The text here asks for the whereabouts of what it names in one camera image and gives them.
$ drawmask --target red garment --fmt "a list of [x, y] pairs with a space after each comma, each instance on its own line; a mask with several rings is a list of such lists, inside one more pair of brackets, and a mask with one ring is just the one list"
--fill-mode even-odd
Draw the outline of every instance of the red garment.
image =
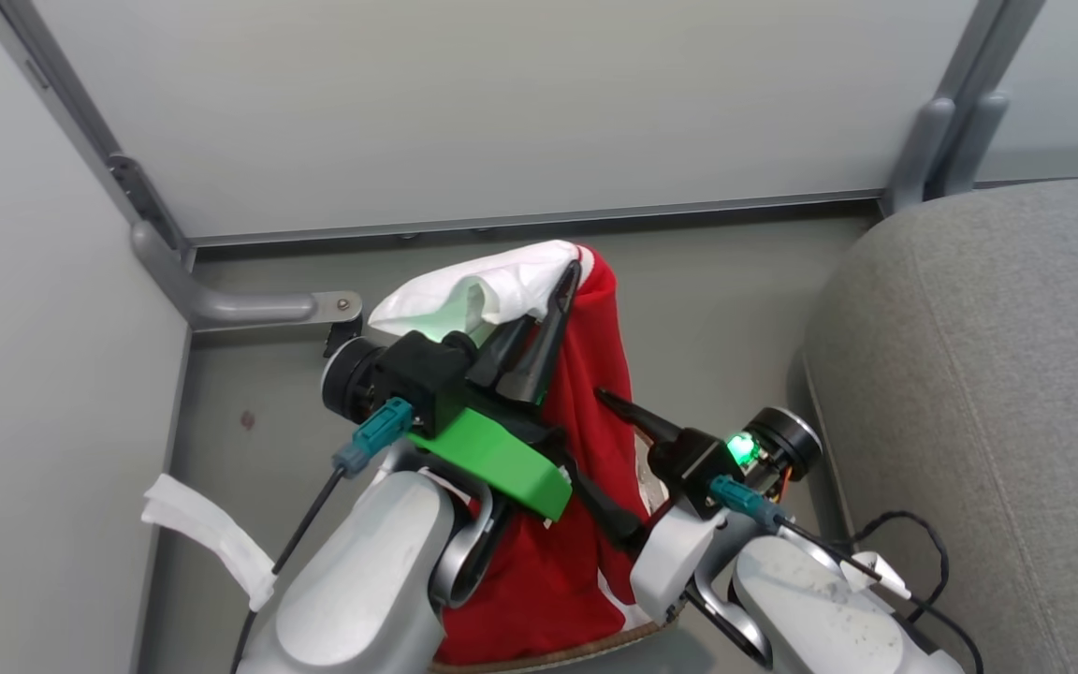
[[[614, 274], [594, 253], [578, 290], [542, 417], [568, 430], [578, 466], [622, 507], [645, 517], [635, 474], [635, 436], [594, 397], [606, 387], [630, 398], [621, 348]], [[630, 559], [610, 546], [572, 496], [564, 517], [543, 528], [514, 518], [480, 589], [459, 609], [445, 610], [446, 639], [437, 661], [467, 665], [506, 662], [580, 647], [616, 635], [624, 619], [599, 590], [598, 570], [614, 596], [634, 605]]]

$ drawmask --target green plastic part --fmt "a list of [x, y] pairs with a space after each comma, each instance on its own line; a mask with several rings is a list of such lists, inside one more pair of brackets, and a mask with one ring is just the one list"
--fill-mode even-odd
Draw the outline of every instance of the green plastic part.
[[572, 496], [572, 485], [555, 465], [474, 410], [464, 410], [437, 439], [416, 432], [407, 438], [553, 522], [559, 522]]

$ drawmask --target cable connector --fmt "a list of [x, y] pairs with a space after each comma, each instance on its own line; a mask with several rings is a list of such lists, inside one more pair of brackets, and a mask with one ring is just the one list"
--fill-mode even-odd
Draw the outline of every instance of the cable connector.
[[351, 432], [351, 442], [330, 457], [333, 468], [345, 468], [348, 477], [364, 470], [369, 459], [402, 439], [415, 426], [415, 409], [401, 398], [389, 398]]
[[763, 498], [762, 494], [752, 490], [751, 486], [735, 481], [730, 474], [719, 474], [718, 478], [710, 481], [709, 495], [714, 496], [723, 507], [742, 512], [773, 532], [779, 528], [779, 525], [776, 524], [776, 517], [788, 520], [788, 513], [782, 507]]

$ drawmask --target green light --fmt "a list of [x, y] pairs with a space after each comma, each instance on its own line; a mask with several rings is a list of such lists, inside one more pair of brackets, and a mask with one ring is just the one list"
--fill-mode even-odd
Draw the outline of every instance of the green light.
[[737, 465], [751, 464], [760, 455], [760, 444], [746, 430], [727, 440], [727, 449], [731, 450], [731, 456]]

